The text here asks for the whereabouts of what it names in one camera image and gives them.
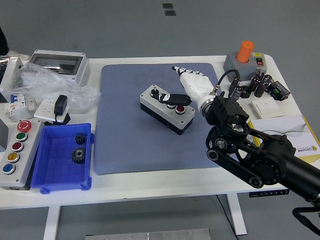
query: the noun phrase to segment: yellow button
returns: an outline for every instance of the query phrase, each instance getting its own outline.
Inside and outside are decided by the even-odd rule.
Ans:
[[[8,155],[8,161],[10,163],[16,163],[19,161],[20,155],[16,152],[12,152]]]

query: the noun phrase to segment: blue plastic bin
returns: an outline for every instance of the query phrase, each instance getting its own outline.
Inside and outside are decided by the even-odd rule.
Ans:
[[[84,144],[76,143],[77,134],[84,134]],[[31,187],[40,188],[42,194],[70,189],[89,190],[91,144],[94,140],[90,123],[43,127]],[[71,156],[80,147],[85,148],[85,161],[77,164]]]

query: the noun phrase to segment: robot finger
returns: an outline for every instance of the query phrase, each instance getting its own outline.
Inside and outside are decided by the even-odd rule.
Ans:
[[[173,66],[172,69],[175,70],[179,74],[179,76],[181,76],[181,74],[183,74],[183,73],[197,74],[197,75],[204,76],[204,74],[200,71],[194,71],[194,70],[186,69],[183,67]]]
[[[178,66],[173,66],[172,69],[175,70],[179,74],[179,76],[181,76],[181,74],[187,71],[186,68],[178,67]]]

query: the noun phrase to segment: table leg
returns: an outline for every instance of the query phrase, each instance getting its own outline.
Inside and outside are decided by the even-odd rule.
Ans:
[[[238,196],[236,193],[228,193],[226,195],[229,203],[229,209],[232,217],[235,235],[246,235],[247,230],[242,216]]]
[[[60,215],[60,206],[50,206],[49,207],[43,240],[55,240],[56,239],[58,222],[59,222],[59,215]]]

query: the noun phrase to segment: push button box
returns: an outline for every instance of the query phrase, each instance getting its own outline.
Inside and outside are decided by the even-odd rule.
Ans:
[[[29,190],[32,165],[44,124],[38,118],[20,121],[0,162],[0,186],[7,190]]]

